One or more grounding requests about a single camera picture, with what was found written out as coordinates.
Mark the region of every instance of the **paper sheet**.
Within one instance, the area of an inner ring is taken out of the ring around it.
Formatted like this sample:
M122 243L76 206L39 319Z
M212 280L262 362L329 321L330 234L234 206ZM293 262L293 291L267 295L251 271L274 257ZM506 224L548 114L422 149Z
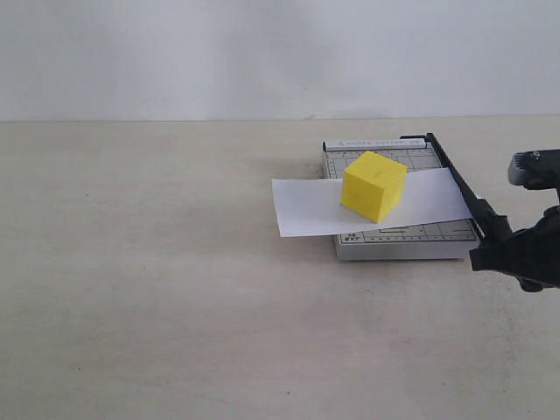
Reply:
M401 202L380 223L340 204L342 179L272 179L280 235L321 236L471 218L447 168L407 174Z

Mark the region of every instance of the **white tabletop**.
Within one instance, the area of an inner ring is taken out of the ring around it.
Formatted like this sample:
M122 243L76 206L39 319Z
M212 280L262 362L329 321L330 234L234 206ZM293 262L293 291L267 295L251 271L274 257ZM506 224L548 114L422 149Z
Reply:
M0 124L0 417L557 418L560 292L278 234L321 142L428 131L514 228L556 203L507 180L555 117Z

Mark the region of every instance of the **white wall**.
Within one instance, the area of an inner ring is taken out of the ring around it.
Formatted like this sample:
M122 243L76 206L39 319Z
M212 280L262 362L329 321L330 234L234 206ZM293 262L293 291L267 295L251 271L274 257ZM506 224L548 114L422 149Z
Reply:
M560 112L557 0L5 0L0 120Z

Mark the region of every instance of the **yellow cube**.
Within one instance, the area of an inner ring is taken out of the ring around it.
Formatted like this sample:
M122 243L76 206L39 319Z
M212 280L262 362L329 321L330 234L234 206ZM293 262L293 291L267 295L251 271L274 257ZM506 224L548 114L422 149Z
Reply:
M401 201L408 168L365 151L344 170L340 204L375 223Z

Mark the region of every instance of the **foam cube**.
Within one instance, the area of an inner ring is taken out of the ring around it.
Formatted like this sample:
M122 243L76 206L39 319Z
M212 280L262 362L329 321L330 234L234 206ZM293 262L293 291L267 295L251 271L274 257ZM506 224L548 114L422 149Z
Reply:
M401 201L408 168L365 151L344 170L340 204L379 223Z

